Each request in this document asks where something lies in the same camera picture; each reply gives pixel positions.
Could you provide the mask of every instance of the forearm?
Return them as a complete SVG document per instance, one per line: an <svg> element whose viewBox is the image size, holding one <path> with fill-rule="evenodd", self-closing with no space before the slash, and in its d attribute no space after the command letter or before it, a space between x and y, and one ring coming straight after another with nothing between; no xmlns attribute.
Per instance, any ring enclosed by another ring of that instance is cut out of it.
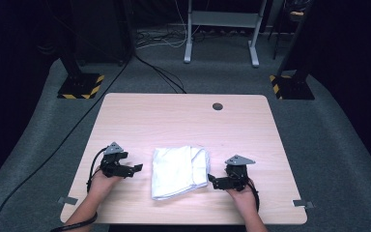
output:
<svg viewBox="0 0 371 232"><path fill-rule="evenodd" d="M257 213L255 215L245 216L243 217L245 222L246 232L267 232L267 227L265 227L264 222L258 216Z"/></svg>
<svg viewBox="0 0 371 232"><path fill-rule="evenodd" d="M66 221L65 225L72 225L92 218L95 215L100 203L100 199L91 197L90 195L86 196L79 207L77 207L76 211L74 211L71 217ZM91 227L92 225L89 224L80 228L73 229L71 231L89 232Z"/></svg>

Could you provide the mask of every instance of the black tripod base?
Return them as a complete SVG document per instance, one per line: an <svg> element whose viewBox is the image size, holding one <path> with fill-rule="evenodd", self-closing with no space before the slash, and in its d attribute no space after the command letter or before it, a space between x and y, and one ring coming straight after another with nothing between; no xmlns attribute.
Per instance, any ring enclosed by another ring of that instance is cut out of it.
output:
<svg viewBox="0 0 371 232"><path fill-rule="evenodd" d="M315 100L305 81L298 82L291 76L271 75L273 91L280 100Z"/></svg>
<svg viewBox="0 0 371 232"><path fill-rule="evenodd" d="M92 99L98 92L104 75L82 73L77 78L68 78L58 92L58 99Z"/></svg>

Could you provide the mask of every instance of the folded towel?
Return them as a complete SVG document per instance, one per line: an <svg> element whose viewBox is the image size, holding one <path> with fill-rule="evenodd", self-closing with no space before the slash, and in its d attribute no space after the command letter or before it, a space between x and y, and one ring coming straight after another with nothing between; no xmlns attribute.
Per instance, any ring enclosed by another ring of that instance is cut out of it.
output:
<svg viewBox="0 0 371 232"><path fill-rule="evenodd" d="M152 198L164 200L204 187L209 172L209 154L202 148L157 148L153 157Z"/></svg>

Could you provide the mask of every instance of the metal stand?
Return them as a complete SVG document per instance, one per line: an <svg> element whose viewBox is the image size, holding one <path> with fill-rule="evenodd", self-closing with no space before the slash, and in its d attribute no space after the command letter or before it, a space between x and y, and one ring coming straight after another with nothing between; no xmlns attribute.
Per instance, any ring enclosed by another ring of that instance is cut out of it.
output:
<svg viewBox="0 0 371 232"><path fill-rule="evenodd" d="M306 83L306 78L312 70L312 66L318 57L319 52L322 47L316 47L309 51L306 51L306 54L303 56L302 60L298 64L297 71L293 76L284 76L282 72L287 66L288 59L293 51L293 47L298 42L298 36L300 29L303 26L303 23L306 21L307 13L312 5L311 1L305 10L304 18L301 20L300 25L295 33L293 43L291 43L288 55L286 55L278 69L277 75L271 75L270 80L273 87L273 91L278 99L281 100L315 100L315 97L312 94L309 86ZM321 32L321 36L318 38L319 41L325 39L326 34Z"/></svg>
<svg viewBox="0 0 371 232"><path fill-rule="evenodd" d="M267 0L262 1L260 12L258 14L246 14L193 11L192 0L188 0L188 26L185 46L185 63L191 62L192 25L246 27L255 28L252 39L248 42L248 48L251 55L252 66L254 68L258 68L259 60L257 51L255 49L255 43L257 42L261 22L264 17L264 9L267 4Z"/></svg>
<svg viewBox="0 0 371 232"><path fill-rule="evenodd" d="M99 89L102 76L98 73L82 73L77 66L76 60L66 43L59 23L54 18L53 11L50 9L47 1L41 1L47 21L51 27L52 39L56 44L56 50L59 53L68 78L63 83L58 92L59 99L90 99L93 98Z"/></svg>

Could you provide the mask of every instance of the gray carpet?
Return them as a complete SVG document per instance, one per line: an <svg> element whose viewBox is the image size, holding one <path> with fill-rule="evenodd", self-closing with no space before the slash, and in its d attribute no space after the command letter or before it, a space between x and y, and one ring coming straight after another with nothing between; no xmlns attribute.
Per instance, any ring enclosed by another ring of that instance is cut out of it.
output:
<svg viewBox="0 0 371 232"><path fill-rule="evenodd" d="M270 75L276 73L286 49L280 49L276 60L272 60L273 41L268 42L267 35L261 35L257 50L259 69L250 65L244 37L195 43L187 65L183 63L183 46L149 46L138 49L137 54L176 74L190 94L267 97L300 195L316 205L307 210L306 224L268 225L270 231L371 231L371 158L348 118L312 76L307 83L315 101L277 100ZM60 61L53 64L29 126L0 170L0 205L49 158L122 68L113 64L82 67L86 73L105 75L100 92L93 100L60 100L56 98L57 91L67 73ZM107 92L174 93L152 69L135 58ZM57 200L69 192L100 103L101 100L50 161L10 198L0 214L0 231L49 231L61 225L62 205ZM107 225L94 227L94 231L107 230Z"/></svg>

